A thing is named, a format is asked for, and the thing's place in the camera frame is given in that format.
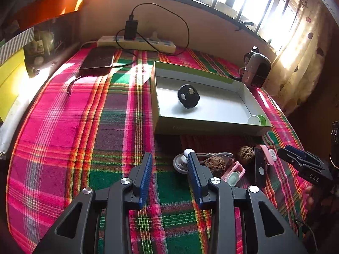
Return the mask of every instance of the walnut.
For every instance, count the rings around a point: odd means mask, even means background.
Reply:
[[[222,157],[212,156],[208,160],[205,161],[205,166],[207,166],[214,177],[221,178],[225,173],[225,161]]]
[[[251,147],[243,146],[238,152],[238,159],[242,166],[249,164],[254,158],[254,152]]]

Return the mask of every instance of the pink plastic object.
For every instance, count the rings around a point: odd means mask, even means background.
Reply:
[[[242,178],[242,176],[245,174],[245,169],[239,162],[234,162],[227,170],[226,172],[222,175],[221,179],[225,182],[227,182],[229,176],[233,172],[238,172],[239,173],[239,179]]]
[[[265,155],[266,163],[271,165],[271,166],[273,166],[274,165],[274,161],[273,161],[273,158],[272,158],[272,156],[271,156],[267,146],[264,145],[264,144],[259,144],[259,145],[256,146],[256,148],[262,149],[262,151],[264,152],[264,155]]]

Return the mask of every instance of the striped fabric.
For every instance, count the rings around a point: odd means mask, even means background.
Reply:
[[[302,148],[284,114],[263,90],[253,91],[273,130],[263,138],[239,136],[154,136],[149,76],[153,61],[184,65],[220,75],[236,75],[237,67],[208,54],[187,50],[178,57],[138,52],[138,61],[115,68],[107,76],[69,82],[90,48],[83,48],[46,84],[26,117],[9,168],[7,218],[11,234],[32,253],[63,209],[86,186],[101,189],[126,176],[144,152],[154,158],[149,197],[141,211],[130,211],[133,253],[207,253],[210,211],[194,202],[187,176],[172,159],[186,147],[197,152],[231,151],[264,142],[277,150],[286,144]],[[117,50],[117,65],[132,56]],[[242,181],[247,187],[249,181]],[[264,193],[291,226],[304,218],[302,190],[307,183],[278,159],[270,169]],[[103,253],[104,214],[99,253]],[[242,253],[239,211],[237,248]]]
[[[34,40],[34,28],[29,28],[0,46],[0,66],[24,45]]]

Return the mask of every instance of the orange container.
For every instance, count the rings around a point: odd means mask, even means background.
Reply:
[[[48,19],[79,10],[83,0],[36,0],[20,9],[9,20],[17,20],[21,30],[47,21]]]

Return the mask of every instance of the power strip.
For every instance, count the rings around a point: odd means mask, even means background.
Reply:
[[[146,38],[148,42],[150,42],[154,47],[158,50],[166,53],[175,53],[176,46],[171,41],[153,41],[149,38]],[[134,40],[125,40],[123,36],[117,37],[118,43],[124,48],[128,50],[148,50],[148,51],[156,51],[153,49],[144,39],[141,37],[136,37]],[[119,46],[115,42],[115,36],[103,36],[97,41],[98,47],[103,46],[113,46],[119,48]]]

